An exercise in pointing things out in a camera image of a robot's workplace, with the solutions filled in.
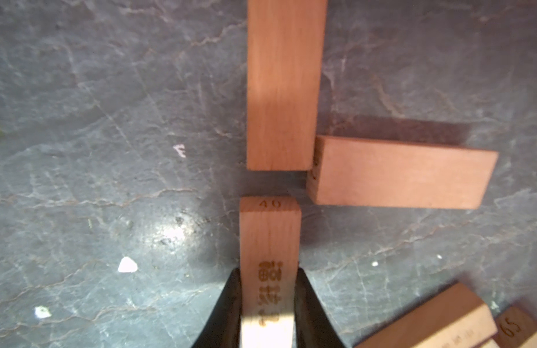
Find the wood grain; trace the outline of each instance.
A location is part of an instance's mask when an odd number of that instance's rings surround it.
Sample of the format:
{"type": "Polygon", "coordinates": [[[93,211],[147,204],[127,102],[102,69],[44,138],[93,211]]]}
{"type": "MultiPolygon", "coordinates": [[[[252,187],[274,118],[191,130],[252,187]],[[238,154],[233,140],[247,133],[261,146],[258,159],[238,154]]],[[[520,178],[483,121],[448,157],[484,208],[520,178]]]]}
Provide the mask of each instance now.
{"type": "Polygon", "coordinates": [[[458,283],[356,348],[472,348],[496,332],[487,304],[458,283]]]}
{"type": "Polygon", "coordinates": [[[292,346],[300,226],[293,197],[240,201],[243,348],[292,346]]]}
{"type": "Polygon", "coordinates": [[[326,0],[247,1],[247,169],[311,168],[325,20],[326,0]]]}
{"type": "Polygon", "coordinates": [[[500,348],[537,348],[537,322],[522,310],[510,307],[495,322],[493,339],[500,348]]]}
{"type": "Polygon", "coordinates": [[[498,153],[317,136],[307,192],[316,204],[476,209],[498,153]]]}

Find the engraved number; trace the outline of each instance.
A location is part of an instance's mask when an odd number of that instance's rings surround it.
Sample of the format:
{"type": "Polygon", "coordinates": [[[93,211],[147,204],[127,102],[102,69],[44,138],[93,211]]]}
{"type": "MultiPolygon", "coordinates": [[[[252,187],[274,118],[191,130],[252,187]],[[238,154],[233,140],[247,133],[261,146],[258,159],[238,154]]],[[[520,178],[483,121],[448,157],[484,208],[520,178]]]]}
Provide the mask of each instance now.
{"type": "MultiPolygon", "coordinates": [[[[271,202],[272,206],[274,206],[275,208],[280,208],[282,206],[282,203],[280,203],[279,200],[276,200],[276,199],[273,199],[272,202],[271,202]]],[[[259,206],[263,206],[263,207],[267,207],[268,204],[267,204],[267,201],[262,201],[259,206]]]]}
{"type": "Polygon", "coordinates": [[[515,326],[515,328],[513,328],[514,331],[512,331],[512,330],[507,329],[507,328],[505,328],[504,326],[500,325],[502,332],[504,332],[506,336],[508,336],[508,337],[514,337],[514,336],[515,336],[514,332],[520,332],[520,331],[522,331],[522,329],[519,327],[519,325],[516,324],[516,323],[513,322],[513,321],[509,321],[508,317],[505,318],[505,322],[506,322],[508,325],[513,325],[513,326],[515,326]]]}
{"type": "Polygon", "coordinates": [[[261,317],[259,319],[259,325],[261,326],[266,326],[266,321],[278,322],[280,318],[278,313],[267,314],[264,309],[259,311],[259,316],[261,317]]]}
{"type": "Polygon", "coordinates": [[[263,261],[259,263],[259,280],[261,282],[266,282],[268,280],[279,282],[282,278],[283,265],[283,262],[275,263],[274,261],[263,261]]]}

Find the stone floor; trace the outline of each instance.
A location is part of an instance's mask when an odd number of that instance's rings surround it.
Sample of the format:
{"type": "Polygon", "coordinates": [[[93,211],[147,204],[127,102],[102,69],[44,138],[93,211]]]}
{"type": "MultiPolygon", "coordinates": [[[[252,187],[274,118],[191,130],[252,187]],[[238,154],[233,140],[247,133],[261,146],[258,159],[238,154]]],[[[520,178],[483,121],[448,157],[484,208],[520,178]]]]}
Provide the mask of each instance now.
{"type": "Polygon", "coordinates": [[[329,0],[318,133],[497,150],[476,211],[246,171],[246,36],[244,0],[0,0],[0,347],[189,347],[252,194],[299,199],[347,346],[455,280],[537,318],[537,0],[329,0]]]}

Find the white speck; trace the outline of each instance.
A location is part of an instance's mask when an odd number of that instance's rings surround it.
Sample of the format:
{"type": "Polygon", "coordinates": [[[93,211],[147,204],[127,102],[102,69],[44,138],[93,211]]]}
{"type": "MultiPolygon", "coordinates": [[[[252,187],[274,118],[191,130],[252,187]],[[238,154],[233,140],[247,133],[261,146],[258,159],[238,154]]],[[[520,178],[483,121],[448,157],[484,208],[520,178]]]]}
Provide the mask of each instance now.
{"type": "Polygon", "coordinates": [[[129,257],[124,257],[120,261],[120,266],[118,267],[118,272],[120,273],[133,273],[137,270],[137,264],[135,261],[131,260],[129,257]]]}
{"type": "Polygon", "coordinates": [[[36,306],[35,307],[35,317],[39,319],[50,318],[52,314],[45,306],[36,306]]]}
{"type": "Polygon", "coordinates": [[[181,158],[186,157],[186,146],[183,144],[174,145],[174,150],[178,151],[178,155],[181,158]]]}

